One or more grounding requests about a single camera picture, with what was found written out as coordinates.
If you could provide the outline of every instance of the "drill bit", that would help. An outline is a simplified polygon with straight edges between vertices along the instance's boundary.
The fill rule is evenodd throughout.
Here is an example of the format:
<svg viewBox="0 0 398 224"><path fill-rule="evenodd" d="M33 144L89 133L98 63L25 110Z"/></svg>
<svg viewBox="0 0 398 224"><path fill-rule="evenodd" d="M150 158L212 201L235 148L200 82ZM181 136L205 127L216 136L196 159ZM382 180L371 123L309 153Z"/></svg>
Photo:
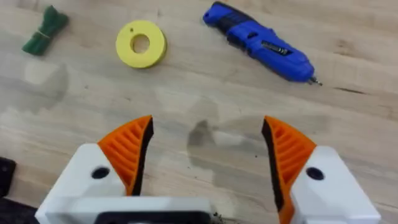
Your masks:
<svg viewBox="0 0 398 224"><path fill-rule="evenodd" d="M310 80L309 80L308 82L309 82L309 84L311 84L311 85L312 85L312 83L316 83L316 84L318 84L318 85L320 85L320 86L323 85L323 83L320 82L320 81L318 80L318 78L315 77L315 76L311 77Z"/></svg>

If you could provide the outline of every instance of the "screw hole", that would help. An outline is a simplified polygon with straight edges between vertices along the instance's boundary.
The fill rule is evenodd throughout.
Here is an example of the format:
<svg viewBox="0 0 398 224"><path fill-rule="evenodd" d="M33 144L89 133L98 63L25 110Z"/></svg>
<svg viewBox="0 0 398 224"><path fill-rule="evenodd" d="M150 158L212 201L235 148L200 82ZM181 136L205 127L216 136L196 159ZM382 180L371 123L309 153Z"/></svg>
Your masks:
<svg viewBox="0 0 398 224"><path fill-rule="evenodd" d="M93 179L102 179L104 177L106 177L109 174L110 170L107 167L99 167L96 168L92 173L91 173L91 177Z"/></svg>
<svg viewBox="0 0 398 224"><path fill-rule="evenodd" d="M325 178L325 175L323 175L323 172L316 167L308 168L307 175L314 180L323 180Z"/></svg>

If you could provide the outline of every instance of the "center hole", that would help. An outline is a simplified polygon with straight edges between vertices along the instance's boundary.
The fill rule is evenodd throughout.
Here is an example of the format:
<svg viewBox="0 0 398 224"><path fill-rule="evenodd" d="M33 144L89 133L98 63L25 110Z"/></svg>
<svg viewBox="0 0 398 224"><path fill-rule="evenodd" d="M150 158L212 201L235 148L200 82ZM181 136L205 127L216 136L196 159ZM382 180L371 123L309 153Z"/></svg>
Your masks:
<svg viewBox="0 0 398 224"><path fill-rule="evenodd" d="M149 47L149 39L145 35L137 35L131 41L131 48L135 53L144 53Z"/></svg>

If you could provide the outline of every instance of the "white plastic part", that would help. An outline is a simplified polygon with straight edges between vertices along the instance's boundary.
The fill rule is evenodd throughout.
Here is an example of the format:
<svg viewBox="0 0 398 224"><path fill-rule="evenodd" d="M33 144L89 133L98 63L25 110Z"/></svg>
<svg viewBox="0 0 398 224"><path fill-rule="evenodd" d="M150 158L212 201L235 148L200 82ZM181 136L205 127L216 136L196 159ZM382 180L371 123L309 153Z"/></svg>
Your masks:
<svg viewBox="0 0 398 224"><path fill-rule="evenodd" d="M91 174L109 169L102 179ZM78 148L35 214L40 224L92 224L102 212L213 213L210 201L193 197L127 197L124 185L97 144Z"/></svg>
<svg viewBox="0 0 398 224"><path fill-rule="evenodd" d="M307 175L322 171L323 180ZM337 152L317 146L290 191L295 214L291 224L377 224L381 216Z"/></svg>

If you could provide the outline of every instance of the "tool label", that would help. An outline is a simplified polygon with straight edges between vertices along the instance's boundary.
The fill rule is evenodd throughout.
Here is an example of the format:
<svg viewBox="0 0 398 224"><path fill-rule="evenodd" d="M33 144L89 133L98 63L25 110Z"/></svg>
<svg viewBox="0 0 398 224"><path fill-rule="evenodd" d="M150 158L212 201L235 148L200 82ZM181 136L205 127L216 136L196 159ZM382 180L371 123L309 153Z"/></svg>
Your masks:
<svg viewBox="0 0 398 224"><path fill-rule="evenodd" d="M289 50L289 49L286 49L286 48L283 48L283 47L279 47L278 45L275 45L275 44L270 43L270 42L265 41L265 40L263 40L263 41L261 42L261 45L262 45L264 48L269 49L269 50L271 50L271 51L273 51L273 52L275 52L275 53L278 53L278 54L280 54L280 55L282 55L282 56L288 56L288 55L290 55L291 53L293 53L293 52L292 52L291 50Z"/></svg>

